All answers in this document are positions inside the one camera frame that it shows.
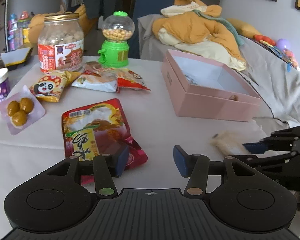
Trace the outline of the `red foil snack packet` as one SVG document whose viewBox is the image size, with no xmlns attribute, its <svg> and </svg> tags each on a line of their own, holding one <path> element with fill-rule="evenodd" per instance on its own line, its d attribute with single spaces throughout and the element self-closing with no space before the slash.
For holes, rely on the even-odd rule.
<svg viewBox="0 0 300 240">
<path fill-rule="evenodd" d="M 114 98 L 69 110 L 61 117 L 64 152 L 79 161 L 91 161 L 104 153 L 114 154 L 125 144 L 129 157 L 125 170 L 145 164 L 146 152 L 130 133 L 119 99 Z"/>
</svg>

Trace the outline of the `clear bag of grain snack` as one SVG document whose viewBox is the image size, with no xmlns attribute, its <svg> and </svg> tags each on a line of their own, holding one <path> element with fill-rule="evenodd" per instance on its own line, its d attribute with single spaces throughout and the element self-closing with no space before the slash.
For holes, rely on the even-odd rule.
<svg viewBox="0 0 300 240">
<path fill-rule="evenodd" d="M 229 131 L 215 134 L 210 140 L 210 144 L 224 156 L 249 154 L 246 148 L 237 140 L 235 133 Z"/>
</svg>

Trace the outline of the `pink gift box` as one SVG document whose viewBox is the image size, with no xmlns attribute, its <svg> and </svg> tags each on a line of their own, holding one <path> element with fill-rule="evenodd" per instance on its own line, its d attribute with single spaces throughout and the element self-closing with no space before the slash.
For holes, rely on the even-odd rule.
<svg viewBox="0 0 300 240">
<path fill-rule="evenodd" d="M 245 79 L 215 60 L 169 49 L 161 72 L 177 116 L 247 122 L 262 102 Z"/>
</svg>

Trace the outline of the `grey sofa bed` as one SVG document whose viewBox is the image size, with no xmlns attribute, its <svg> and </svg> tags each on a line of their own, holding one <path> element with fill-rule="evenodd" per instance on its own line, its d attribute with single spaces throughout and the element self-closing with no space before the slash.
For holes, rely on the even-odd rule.
<svg viewBox="0 0 300 240">
<path fill-rule="evenodd" d="M 239 47 L 247 63 L 240 73 L 263 99 L 254 118 L 258 126 L 271 132 L 300 125 L 300 72 L 251 39 L 242 37 Z"/>
</svg>

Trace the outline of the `white red snack packet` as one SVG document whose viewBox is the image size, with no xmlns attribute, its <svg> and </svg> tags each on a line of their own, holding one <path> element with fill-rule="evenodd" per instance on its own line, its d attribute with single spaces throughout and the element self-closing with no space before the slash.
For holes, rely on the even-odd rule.
<svg viewBox="0 0 300 240">
<path fill-rule="evenodd" d="M 71 85 L 110 93 L 118 93 L 120 88 L 150 91 L 136 72 L 128 68 L 105 68 L 96 61 L 86 62 L 83 72 Z"/>
</svg>

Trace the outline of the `white tablecloth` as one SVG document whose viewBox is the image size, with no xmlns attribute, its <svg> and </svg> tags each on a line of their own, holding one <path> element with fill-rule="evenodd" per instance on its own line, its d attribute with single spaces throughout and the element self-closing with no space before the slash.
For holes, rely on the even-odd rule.
<svg viewBox="0 0 300 240">
<path fill-rule="evenodd" d="M 210 145 L 215 134 L 234 132 L 243 142 L 265 137 L 254 121 L 176 116 L 159 62 L 134 60 L 126 73 L 139 77 L 140 89 L 77 88 L 81 73 L 44 73 L 35 64 L 0 104 L 0 239 L 11 230 L 7 194 L 65 159 L 89 164 L 118 153 L 117 189 L 183 189 L 175 145 L 221 160 Z"/>
</svg>

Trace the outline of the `yellow panda snack packet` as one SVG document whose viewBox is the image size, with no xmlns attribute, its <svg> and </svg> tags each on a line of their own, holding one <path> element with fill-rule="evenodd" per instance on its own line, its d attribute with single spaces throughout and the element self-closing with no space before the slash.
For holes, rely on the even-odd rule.
<svg viewBox="0 0 300 240">
<path fill-rule="evenodd" d="M 63 90 L 80 75 L 80 72 L 67 70 L 46 72 L 29 90 L 39 101 L 58 102 Z"/>
</svg>

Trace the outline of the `chestnut vacuum pack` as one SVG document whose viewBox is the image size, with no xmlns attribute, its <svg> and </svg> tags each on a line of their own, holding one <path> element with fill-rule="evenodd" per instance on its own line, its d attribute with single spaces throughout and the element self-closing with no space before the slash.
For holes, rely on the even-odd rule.
<svg viewBox="0 0 300 240">
<path fill-rule="evenodd" d="M 0 104 L 0 113 L 11 135 L 16 135 L 41 119 L 46 111 L 37 98 L 24 86 Z"/>
</svg>

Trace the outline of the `green gumball dispenser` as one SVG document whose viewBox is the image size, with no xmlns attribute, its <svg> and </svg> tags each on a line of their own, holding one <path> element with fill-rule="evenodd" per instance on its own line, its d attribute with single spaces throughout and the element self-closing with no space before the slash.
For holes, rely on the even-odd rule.
<svg viewBox="0 0 300 240">
<path fill-rule="evenodd" d="M 116 11 L 102 24 L 105 41 L 99 53 L 99 63 L 106 67 L 128 66 L 128 40 L 133 36 L 135 24 L 126 12 Z"/>
</svg>

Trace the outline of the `peanut jar red label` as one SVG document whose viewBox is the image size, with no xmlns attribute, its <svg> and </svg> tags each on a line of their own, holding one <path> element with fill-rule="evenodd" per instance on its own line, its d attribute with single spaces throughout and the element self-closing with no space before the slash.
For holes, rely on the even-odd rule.
<svg viewBox="0 0 300 240">
<path fill-rule="evenodd" d="M 78 71 L 82 66 L 84 33 L 78 20 L 47 23 L 38 37 L 40 70 Z"/>
</svg>

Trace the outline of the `orange cream duvet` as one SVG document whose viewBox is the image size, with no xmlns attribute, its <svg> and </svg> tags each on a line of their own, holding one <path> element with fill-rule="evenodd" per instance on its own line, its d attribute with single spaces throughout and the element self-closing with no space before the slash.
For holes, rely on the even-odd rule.
<svg viewBox="0 0 300 240">
<path fill-rule="evenodd" d="M 221 12 L 221 6 L 200 0 L 174 0 L 174 5 L 161 9 L 162 18 L 153 22 L 152 31 L 164 45 L 243 71 L 246 61 L 239 47 L 244 41 Z"/>
</svg>

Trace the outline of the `orange bean bag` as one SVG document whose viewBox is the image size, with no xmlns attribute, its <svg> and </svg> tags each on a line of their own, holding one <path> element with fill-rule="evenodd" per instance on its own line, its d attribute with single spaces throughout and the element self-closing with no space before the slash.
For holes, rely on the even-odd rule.
<svg viewBox="0 0 300 240">
<path fill-rule="evenodd" d="M 83 33 L 87 35 L 92 27 L 97 23 L 98 18 L 89 18 L 85 5 L 80 5 L 74 12 L 65 11 L 57 12 L 56 14 L 36 14 L 33 16 L 29 25 L 29 35 L 38 37 L 44 27 L 44 22 L 47 23 L 63 23 L 66 21 L 78 20 Z"/>
</svg>

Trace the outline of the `yellow pillow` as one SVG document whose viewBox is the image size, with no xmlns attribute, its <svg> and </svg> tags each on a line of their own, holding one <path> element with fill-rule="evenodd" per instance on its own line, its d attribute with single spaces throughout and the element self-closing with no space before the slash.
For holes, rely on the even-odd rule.
<svg viewBox="0 0 300 240">
<path fill-rule="evenodd" d="M 226 20 L 234 26 L 241 36 L 252 39 L 255 35 L 261 35 L 261 33 L 255 27 L 247 22 L 235 18 L 227 18 Z"/>
</svg>

